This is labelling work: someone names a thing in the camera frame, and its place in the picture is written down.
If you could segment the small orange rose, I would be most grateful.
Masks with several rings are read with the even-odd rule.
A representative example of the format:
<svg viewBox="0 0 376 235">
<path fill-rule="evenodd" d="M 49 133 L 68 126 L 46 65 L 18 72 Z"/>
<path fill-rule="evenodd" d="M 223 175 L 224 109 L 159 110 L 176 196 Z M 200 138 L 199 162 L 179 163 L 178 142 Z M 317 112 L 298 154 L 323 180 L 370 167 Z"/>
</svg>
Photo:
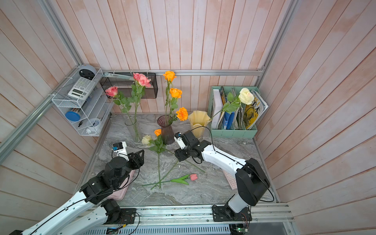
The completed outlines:
<svg viewBox="0 0 376 235">
<path fill-rule="evenodd" d="M 152 188 L 158 186 L 161 187 L 161 173 L 160 173 L 160 155 L 165 151 L 165 144 L 162 139 L 162 130 L 157 129 L 154 131 L 154 134 L 156 136 L 156 139 L 151 139 L 149 141 L 150 150 L 157 153 L 158 160 L 157 160 L 157 167 L 158 167 L 158 178 L 159 181 L 157 184 L 155 184 Z"/>
</svg>

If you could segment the large orange rose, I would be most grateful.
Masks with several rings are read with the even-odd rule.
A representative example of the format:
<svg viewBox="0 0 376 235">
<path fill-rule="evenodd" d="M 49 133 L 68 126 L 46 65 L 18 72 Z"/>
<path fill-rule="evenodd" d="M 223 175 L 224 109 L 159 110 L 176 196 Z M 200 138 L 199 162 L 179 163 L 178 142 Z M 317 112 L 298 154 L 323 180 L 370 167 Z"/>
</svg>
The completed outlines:
<svg viewBox="0 0 376 235">
<path fill-rule="evenodd" d="M 169 115 L 172 116 L 174 110 L 176 110 L 178 105 L 178 99 L 180 99 L 182 96 L 182 91 L 177 88 L 170 88 L 169 89 L 169 96 L 168 96 L 168 109 L 169 109 Z"/>
</svg>

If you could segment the pink rose flower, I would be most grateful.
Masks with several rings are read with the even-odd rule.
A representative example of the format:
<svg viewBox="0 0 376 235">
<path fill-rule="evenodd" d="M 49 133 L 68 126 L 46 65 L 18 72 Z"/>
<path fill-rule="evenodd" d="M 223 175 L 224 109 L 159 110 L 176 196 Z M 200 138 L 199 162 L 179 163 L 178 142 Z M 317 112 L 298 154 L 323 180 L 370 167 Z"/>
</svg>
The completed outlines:
<svg viewBox="0 0 376 235">
<path fill-rule="evenodd" d="M 132 108 L 132 103 L 134 104 L 133 96 L 126 97 L 123 92 L 118 90 L 118 87 L 112 86 L 105 90 L 106 95 L 111 98 L 117 106 L 120 107 L 120 110 L 123 114 L 126 114 L 127 117 L 133 117 L 130 115 L 130 110 Z"/>
</svg>

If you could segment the cream white rose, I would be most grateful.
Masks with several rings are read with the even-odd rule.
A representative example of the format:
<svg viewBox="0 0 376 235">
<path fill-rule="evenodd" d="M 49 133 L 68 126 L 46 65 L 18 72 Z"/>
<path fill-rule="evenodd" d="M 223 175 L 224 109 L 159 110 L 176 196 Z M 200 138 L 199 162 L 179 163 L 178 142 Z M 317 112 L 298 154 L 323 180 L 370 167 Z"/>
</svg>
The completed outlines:
<svg viewBox="0 0 376 235">
<path fill-rule="evenodd" d="M 234 96 L 232 93 L 229 93 L 226 97 L 226 102 L 224 103 L 220 111 L 215 112 L 214 116 L 217 116 L 219 113 L 229 113 L 236 111 L 241 107 L 242 104 L 250 105 L 254 96 L 248 88 L 242 88 L 238 96 Z"/>
</svg>

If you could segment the pink rose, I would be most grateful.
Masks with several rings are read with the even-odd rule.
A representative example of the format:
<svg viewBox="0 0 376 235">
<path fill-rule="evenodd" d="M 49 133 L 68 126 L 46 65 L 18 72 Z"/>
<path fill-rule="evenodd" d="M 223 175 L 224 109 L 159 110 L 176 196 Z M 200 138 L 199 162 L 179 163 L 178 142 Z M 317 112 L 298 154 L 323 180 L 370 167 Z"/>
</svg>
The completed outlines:
<svg viewBox="0 0 376 235">
<path fill-rule="evenodd" d="M 144 86 L 145 85 L 145 75 L 144 74 L 140 74 L 140 73 L 133 73 L 133 77 L 134 79 L 141 85 L 141 86 Z"/>
<path fill-rule="evenodd" d="M 134 115 L 134 131 L 135 131 L 135 141 L 138 142 L 141 140 L 141 135 L 140 131 L 138 128 L 138 123 L 137 123 L 137 110 L 141 102 L 141 98 L 145 95 L 145 90 L 146 88 L 151 87 L 151 80 L 147 78 L 144 74 L 142 73 L 134 73 L 133 74 L 134 80 L 135 80 L 135 85 L 132 86 L 132 96 L 134 100 L 134 105 L 135 105 L 135 115 Z"/>
</svg>

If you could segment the orange marigold flower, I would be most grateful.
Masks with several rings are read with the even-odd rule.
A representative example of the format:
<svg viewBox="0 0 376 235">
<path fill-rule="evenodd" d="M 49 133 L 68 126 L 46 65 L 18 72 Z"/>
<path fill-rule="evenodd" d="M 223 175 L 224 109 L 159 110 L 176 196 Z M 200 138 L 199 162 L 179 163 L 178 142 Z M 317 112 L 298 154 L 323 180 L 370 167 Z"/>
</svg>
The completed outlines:
<svg viewBox="0 0 376 235">
<path fill-rule="evenodd" d="M 170 123 L 172 124 L 173 122 L 180 120 L 180 121 L 185 121 L 188 119 L 188 111 L 186 108 L 182 107 L 174 115 L 171 117 Z"/>
</svg>

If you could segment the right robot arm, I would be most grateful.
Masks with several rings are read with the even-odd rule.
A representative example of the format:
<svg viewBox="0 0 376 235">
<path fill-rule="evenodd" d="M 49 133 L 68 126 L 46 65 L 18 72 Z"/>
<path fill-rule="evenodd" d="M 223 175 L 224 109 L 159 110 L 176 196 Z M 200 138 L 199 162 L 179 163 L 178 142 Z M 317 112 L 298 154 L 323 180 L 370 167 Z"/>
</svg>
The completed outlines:
<svg viewBox="0 0 376 235">
<path fill-rule="evenodd" d="M 222 210 L 227 216 L 235 216 L 249 206 L 255 206 L 270 188 L 270 182 L 256 159 L 241 159 L 225 153 L 208 141 L 187 142 L 175 139 L 179 148 L 174 152 L 179 161 L 198 158 L 212 163 L 232 175 L 238 192 L 223 207 L 214 207 L 214 213 Z"/>
</svg>

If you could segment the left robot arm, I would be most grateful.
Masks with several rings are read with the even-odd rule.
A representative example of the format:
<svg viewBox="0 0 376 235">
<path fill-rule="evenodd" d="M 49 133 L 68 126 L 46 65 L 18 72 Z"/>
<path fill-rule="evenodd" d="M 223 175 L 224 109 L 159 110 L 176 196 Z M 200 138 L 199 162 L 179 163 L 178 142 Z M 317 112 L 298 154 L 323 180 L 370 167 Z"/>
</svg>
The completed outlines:
<svg viewBox="0 0 376 235">
<path fill-rule="evenodd" d="M 129 224 L 135 211 L 125 212 L 109 196 L 125 188 L 132 170 L 144 164 L 144 150 L 120 154 L 85 183 L 65 204 L 34 226 L 14 235 L 79 235 L 102 224 Z"/>
</svg>

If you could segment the yellow glass vase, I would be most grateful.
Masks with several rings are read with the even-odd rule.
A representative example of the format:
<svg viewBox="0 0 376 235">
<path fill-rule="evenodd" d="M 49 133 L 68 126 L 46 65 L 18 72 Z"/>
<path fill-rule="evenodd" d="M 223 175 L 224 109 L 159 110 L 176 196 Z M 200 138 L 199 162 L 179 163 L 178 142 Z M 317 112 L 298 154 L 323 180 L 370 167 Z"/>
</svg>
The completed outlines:
<svg viewBox="0 0 376 235">
<path fill-rule="evenodd" d="M 204 111 L 193 111 L 188 115 L 188 120 L 191 124 L 192 133 L 198 139 L 202 137 L 204 128 L 211 122 L 208 113 Z"/>
</svg>

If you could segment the pink tulip flower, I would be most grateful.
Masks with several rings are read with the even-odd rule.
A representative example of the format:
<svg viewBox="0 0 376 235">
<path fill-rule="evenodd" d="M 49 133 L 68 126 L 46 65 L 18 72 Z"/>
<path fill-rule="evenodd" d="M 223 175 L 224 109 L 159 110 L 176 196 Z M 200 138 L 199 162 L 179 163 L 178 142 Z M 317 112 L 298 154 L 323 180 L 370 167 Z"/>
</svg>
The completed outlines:
<svg viewBox="0 0 376 235">
<path fill-rule="evenodd" d="M 190 175 L 182 176 L 182 177 L 177 178 L 177 179 L 171 179 L 171 180 L 161 181 L 161 182 L 157 182 L 157 183 L 145 184 L 145 185 L 143 185 L 143 187 L 158 186 L 158 185 L 161 185 L 161 184 L 164 184 L 164 183 L 178 183 L 178 184 L 189 185 L 188 180 L 196 181 L 197 179 L 198 179 L 197 174 L 190 174 Z"/>
</svg>

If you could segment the clear glass vase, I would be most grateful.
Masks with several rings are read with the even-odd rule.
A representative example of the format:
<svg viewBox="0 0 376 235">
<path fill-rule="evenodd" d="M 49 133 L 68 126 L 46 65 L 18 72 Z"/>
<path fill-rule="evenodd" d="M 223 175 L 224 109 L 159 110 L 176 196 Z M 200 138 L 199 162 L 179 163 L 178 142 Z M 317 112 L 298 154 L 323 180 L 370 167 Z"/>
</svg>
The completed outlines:
<svg viewBox="0 0 376 235">
<path fill-rule="evenodd" d="M 140 142 L 142 140 L 142 134 L 139 125 L 134 121 L 133 117 L 125 117 L 125 125 L 128 128 L 131 137 L 135 142 Z"/>
</svg>

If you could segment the pink pencil case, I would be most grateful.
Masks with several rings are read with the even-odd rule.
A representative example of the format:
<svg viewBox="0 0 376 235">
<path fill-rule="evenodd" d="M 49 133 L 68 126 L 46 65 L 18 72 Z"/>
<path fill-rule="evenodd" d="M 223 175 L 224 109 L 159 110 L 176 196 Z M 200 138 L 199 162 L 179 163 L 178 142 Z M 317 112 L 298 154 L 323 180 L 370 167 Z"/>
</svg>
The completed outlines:
<svg viewBox="0 0 376 235">
<path fill-rule="evenodd" d="M 135 172 L 136 172 L 135 170 L 132 170 L 129 176 L 121 184 L 120 186 L 121 190 L 112 193 L 110 196 L 108 196 L 108 199 L 114 199 L 115 201 L 123 200 L 125 193 L 127 192 L 127 189 L 128 189 L 127 185 L 132 181 Z"/>
</svg>

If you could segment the purple glass vase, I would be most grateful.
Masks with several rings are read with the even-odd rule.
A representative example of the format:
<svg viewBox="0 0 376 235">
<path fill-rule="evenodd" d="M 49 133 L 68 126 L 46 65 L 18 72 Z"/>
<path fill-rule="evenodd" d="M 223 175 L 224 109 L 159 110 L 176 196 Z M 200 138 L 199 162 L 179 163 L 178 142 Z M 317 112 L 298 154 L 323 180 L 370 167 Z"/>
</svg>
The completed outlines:
<svg viewBox="0 0 376 235">
<path fill-rule="evenodd" d="M 168 115 L 160 116 L 157 120 L 158 125 L 161 128 L 161 135 L 163 143 L 171 145 L 174 143 L 174 132 L 172 129 L 172 117 Z"/>
</svg>

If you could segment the green file organizer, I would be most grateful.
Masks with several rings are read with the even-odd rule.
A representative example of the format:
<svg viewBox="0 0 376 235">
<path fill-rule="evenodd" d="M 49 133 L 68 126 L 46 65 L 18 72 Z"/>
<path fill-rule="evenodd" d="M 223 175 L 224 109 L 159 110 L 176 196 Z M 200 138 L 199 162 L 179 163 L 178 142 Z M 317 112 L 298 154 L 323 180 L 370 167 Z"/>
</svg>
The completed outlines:
<svg viewBox="0 0 376 235">
<path fill-rule="evenodd" d="M 212 113 L 212 104 L 213 104 L 213 90 L 214 89 L 218 89 L 220 90 L 221 86 L 212 86 L 211 87 L 211 97 L 209 98 L 209 104 L 208 104 L 208 113 Z M 239 92 L 241 91 L 242 88 L 248 88 L 250 91 L 254 90 L 256 92 L 259 93 L 259 89 L 257 87 L 241 87 L 241 86 L 224 86 L 224 91 L 225 91 L 225 94 L 227 95 L 229 92 L 231 92 L 232 90 L 234 90 L 237 95 L 239 94 Z M 237 117 L 239 116 L 238 115 L 238 112 L 239 111 L 235 111 L 234 112 L 234 115 L 230 115 L 229 116 L 229 121 L 228 121 L 228 124 L 230 125 L 231 124 L 231 128 L 230 129 L 223 129 L 223 118 L 226 116 L 224 115 L 224 117 L 222 118 L 222 120 L 220 121 L 219 123 L 219 126 L 218 128 L 219 129 L 214 129 L 214 127 L 216 127 L 215 125 L 211 125 L 211 134 L 213 137 L 221 137 L 221 138 L 246 138 L 246 139 L 252 139 L 255 137 L 255 135 L 257 134 L 257 128 L 255 126 L 252 126 L 251 129 L 247 130 L 244 126 L 241 126 L 241 125 L 238 125 L 238 121 L 237 121 Z M 237 125 L 238 128 L 241 127 L 241 129 L 235 129 L 234 128 L 234 123 Z"/>
</svg>

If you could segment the pink calculator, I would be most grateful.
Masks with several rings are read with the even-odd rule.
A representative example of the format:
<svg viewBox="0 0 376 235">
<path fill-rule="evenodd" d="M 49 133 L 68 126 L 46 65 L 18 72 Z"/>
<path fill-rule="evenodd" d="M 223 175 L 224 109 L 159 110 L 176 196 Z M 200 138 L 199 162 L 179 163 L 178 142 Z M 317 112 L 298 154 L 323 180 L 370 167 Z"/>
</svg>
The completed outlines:
<svg viewBox="0 0 376 235">
<path fill-rule="evenodd" d="M 226 180 L 228 181 L 229 183 L 229 186 L 230 188 L 234 191 L 237 189 L 237 183 L 236 183 L 236 179 L 235 177 L 233 177 L 231 174 L 229 174 L 227 171 L 225 170 L 222 170 L 224 175 L 225 175 L 225 178 Z"/>
</svg>

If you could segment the yellow magazine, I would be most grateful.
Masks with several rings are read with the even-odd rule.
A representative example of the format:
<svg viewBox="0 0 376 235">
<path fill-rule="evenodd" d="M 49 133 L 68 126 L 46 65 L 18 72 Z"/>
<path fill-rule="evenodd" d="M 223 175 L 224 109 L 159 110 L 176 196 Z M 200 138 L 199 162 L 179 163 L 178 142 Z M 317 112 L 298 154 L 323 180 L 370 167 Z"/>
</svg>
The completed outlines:
<svg viewBox="0 0 376 235">
<path fill-rule="evenodd" d="M 251 94 L 254 96 L 254 100 L 250 105 L 246 105 L 243 114 L 243 124 L 246 130 L 250 130 L 268 109 L 268 104 L 257 91 L 251 90 Z"/>
</svg>

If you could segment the blue lid jar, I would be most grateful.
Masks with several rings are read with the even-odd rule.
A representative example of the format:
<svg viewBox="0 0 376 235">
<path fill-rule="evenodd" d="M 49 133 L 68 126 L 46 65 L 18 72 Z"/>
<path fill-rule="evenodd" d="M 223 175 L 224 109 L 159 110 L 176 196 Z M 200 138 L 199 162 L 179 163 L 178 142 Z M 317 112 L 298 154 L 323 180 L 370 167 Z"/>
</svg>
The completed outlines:
<svg viewBox="0 0 376 235">
<path fill-rule="evenodd" d="M 81 119 L 80 111 L 79 108 L 72 108 L 65 113 L 65 117 L 72 122 L 79 121 Z"/>
</svg>

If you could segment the white calculator on shelf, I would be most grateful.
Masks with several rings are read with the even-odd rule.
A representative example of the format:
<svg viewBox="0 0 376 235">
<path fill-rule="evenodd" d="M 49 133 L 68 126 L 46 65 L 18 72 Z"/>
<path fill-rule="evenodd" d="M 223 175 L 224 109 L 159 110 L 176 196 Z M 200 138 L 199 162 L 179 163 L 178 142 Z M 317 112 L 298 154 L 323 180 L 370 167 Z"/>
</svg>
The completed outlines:
<svg viewBox="0 0 376 235">
<path fill-rule="evenodd" d="M 94 89 L 94 87 L 94 81 L 84 77 L 80 77 L 76 81 L 74 86 L 71 88 L 71 90 L 68 92 L 68 96 L 75 99 L 86 100 L 90 95 L 91 91 Z"/>
</svg>

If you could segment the round black white device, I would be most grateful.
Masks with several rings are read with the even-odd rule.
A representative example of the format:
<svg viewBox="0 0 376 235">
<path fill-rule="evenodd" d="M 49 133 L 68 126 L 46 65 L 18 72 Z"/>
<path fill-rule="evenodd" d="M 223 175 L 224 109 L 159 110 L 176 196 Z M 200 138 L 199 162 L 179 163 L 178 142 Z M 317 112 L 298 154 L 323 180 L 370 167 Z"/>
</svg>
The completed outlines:
<svg viewBox="0 0 376 235">
<path fill-rule="evenodd" d="M 96 74 L 97 74 L 97 71 L 95 67 L 91 65 L 81 65 L 79 67 L 79 75 L 83 78 L 86 78 L 88 80 L 93 80 Z"/>
</svg>

